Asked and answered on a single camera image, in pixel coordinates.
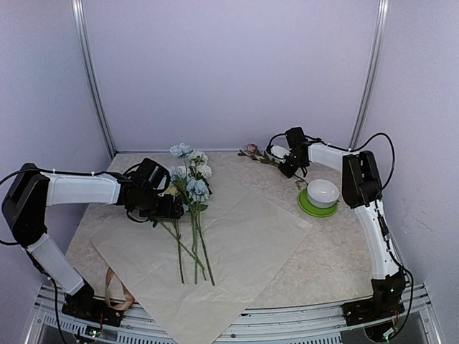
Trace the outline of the yellow rose bunch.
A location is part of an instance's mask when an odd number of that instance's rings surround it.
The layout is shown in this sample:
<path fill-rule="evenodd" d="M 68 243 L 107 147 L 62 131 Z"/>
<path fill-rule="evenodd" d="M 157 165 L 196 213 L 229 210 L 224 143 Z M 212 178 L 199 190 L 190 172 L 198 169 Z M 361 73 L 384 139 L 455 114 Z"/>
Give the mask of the yellow rose bunch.
<path fill-rule="evenodd" d="M 171 185 L 166 189 L 165 194 L 166 195 L 177 196 L 179 194 L 179 192 L 178 192 L 178 189 L 175 186 Z M 182 264 L 182 251 L 181 251 L 181 230 L 180 230 L 180 226 L 179 226 L 179 220 L 178 219 L 171 219 L 171 224 L 172 224 L 172 226 L 174 228 L 175 237 L 176 237 L 176 241 L 177 241 L 180 279 L 181 279 L 181 283 L 183 285 L 185 285 L 184 271 L 183 271 L 183 264 Z"/>

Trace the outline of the pink rose stem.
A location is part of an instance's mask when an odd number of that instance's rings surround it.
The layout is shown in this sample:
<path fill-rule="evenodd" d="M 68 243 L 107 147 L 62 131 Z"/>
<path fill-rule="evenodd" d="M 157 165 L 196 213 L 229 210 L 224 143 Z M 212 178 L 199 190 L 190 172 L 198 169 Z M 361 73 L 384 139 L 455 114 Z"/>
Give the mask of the pink rose stem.
<path fill-rule="evenodd" d="M 180 274 L 180 279 L 181 283 L 185 285 L 185 280 L 184 280 L 184 265 L 183 265 L 183 259 L 182 259 L 182 252 L 186 252 L 194 261 L 195 265 L 198 266 L 201 271 L 202 271 L 202 276 L 205 281 L 207 281 L 207 276 L 206 276 L 206 269 L 204 265 L 202 264 L 200 258 L 198 258 L 197 254 L 194 253 L 192 250 L 190 250 L 185 244 L 182 243 L 181 241 L 181 230 L 178 225 L 177 220 L 172 220 L 171 224 L 173 226 L 173 229 L 171 229 L 164 220 L 159 219 L 157 217 L 153 218 L 153 223 L 152 227 L 156 228 L 158 225 L 160 225 L 163 229 L 165 229 L 173 238 L 174 241 L 176 242 L 177 245 L 177 252 L 179 255 L 179 274 Z"/>

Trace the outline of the dried mauve flower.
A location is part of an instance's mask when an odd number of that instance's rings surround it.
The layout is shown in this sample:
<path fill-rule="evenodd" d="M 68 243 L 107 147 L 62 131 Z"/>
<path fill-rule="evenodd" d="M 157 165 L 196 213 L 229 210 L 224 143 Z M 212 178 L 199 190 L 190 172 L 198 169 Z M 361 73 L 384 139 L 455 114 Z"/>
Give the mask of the dried mauve flower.
<path fill-rule="evenodd" d="M 284 176 L 288 177 L 282 171 L 281 162 L 278 162 L 274 158 L 271 158 L 265 150 L 259 150 L 259 148 L 253 143 L 247 144 L 244 150 L 239 150 L 237 152 L 237 155 L 241 157 L 248 157 L 252 161 L 257 161 L 265 165 L 276 167 Z M 289 176 L 288 178 L 292 177 L 294 177 L 295 179 L 295 184 L 298 190 L 301 190 L 303 186 L 308 186 L 308 182 L 304 177 L 301 177 L 294 173 L 292 176 Z"/>

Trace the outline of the white pink flower stem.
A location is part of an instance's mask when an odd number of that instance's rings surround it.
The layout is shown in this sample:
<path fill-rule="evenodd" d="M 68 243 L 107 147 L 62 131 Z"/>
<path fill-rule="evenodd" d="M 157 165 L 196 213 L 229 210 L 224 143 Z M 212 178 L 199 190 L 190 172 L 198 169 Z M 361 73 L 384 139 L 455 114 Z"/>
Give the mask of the white pink flower stem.
<path fill-rule="evenodd" d="M 208 157 L 204 151 L 192 150 L 187 156 L 188 162 L 193 167 L 205 166 L 208 162 Z"/>

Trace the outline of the white rose stem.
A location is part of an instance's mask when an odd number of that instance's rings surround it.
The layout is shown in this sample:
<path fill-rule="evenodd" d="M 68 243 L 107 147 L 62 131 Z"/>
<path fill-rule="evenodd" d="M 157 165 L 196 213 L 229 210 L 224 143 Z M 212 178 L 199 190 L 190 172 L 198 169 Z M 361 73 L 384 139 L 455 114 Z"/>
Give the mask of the white rose stem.
<path fill-rule="evenodd" d="M 210 266 L 209 256 L 207 254 L 207 247 L 204 240 L 204 234 L 201 225 L 201 213 L 208 207 L 207 201 L 209 200 L 210 190 L 206 178 L 198 171 L 197 167 L 190 167 L 191 173 L 187 182 L 187 192 L 191 206 L 191 224 L 193 233 L 192 251 L 197 254 L 199 258 L 199 246 L 202 246 L 204 259 L 206 264 L 206 276 L 209 276 L 213 286 L 215 286 L 212 268 Z M 195 265 L 194 283 L 198 282 L 197 266 Z"/>

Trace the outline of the pink wrapping paper sheet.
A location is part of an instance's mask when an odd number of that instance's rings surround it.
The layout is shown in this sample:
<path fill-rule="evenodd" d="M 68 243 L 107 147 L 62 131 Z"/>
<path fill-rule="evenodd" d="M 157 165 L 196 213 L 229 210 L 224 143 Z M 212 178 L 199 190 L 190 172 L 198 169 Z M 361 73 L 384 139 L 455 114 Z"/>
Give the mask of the pink wrapping paper sheet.
<path fill-rule="evenodd" d="M 201 234 L 181 220 L 182 241 L 199 243 L 203 277 L 178 255 L 163 226 L 112 215 L 91 242 L 144 310 L 178 343 L 212 343 L 265 289 L 311 225 L 226 176 L 215 176 Z"/>

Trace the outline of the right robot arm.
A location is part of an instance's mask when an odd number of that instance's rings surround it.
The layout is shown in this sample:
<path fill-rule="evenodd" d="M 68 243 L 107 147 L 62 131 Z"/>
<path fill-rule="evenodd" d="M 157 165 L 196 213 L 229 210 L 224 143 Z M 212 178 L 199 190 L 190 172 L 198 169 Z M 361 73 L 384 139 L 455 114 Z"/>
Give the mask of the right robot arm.
<path fill-rule="evenodd" d="M 288 147 L 270 140 L 267 152 L 278 159 L 280 171 L 290 178 L 300 169 L 307 171 L 311 163 L 319 163 L 341 172 L 341 195 L 354 210 L 364 231 L 372 261 L 373 295 L 364 309 L 375 318 L 386 313 L 403 313 L 402 293 L 406 269 L 393 252 L 389 228 L 384 217 L 382 192 L 387 186 L 381 182 L 374 154 L 369 150 L 339 148 L 320 138 L 304 134 L 300 127 L 281 134 Z"/>

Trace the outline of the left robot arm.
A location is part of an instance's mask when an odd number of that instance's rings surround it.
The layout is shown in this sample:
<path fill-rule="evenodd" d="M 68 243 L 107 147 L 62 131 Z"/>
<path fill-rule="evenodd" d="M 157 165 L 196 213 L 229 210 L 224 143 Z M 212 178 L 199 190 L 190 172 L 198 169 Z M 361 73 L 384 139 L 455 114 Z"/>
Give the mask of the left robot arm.
<path fill-rule="evenodd" d="M 171 183 L 170 173 L 150 158 L 125 173 L 45 170 L 26 163 L 10 178 L 13 182 L 1 211 L 14 238 L 12 244 L 19 245 L 34 266 L 63 289 L 67 303 L 87 319 L 100 312 L 100 302 L 50 238 L 45 225 L 47 208 L 63 204 L 115 205 L 122 206 L 127 214 L 138 213 L 145 221 L 180 219 L 184 215 L 181 200 L 165 193 Z"/>

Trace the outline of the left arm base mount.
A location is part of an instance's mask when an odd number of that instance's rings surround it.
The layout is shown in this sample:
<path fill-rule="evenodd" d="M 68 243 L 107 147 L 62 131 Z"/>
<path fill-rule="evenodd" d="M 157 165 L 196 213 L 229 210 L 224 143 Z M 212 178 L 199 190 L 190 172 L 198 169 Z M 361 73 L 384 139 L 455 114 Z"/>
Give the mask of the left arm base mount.
<path fill-rule="evenodd" d="M 90 285 L 84 285 L 74 295 L 65 294 L 62 312 L 78 319 L 114 327 L 119 327 L 123 319 L 123 311 L 114 310 L 104 300 L 95 298 Z"/>

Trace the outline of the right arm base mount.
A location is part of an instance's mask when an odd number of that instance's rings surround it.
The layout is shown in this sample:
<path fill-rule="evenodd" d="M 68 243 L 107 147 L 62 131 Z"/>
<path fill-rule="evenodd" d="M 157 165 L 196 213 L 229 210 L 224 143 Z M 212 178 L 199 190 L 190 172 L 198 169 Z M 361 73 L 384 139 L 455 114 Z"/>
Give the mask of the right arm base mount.
<path fill-rule="evenodd" d="M 372 296 L 363 300 L 344 303 L 341 308 L 347 326 L 360 325 L 405 311 L 402 293 L 406 282 L 403 277 L 372 279 Z"/>

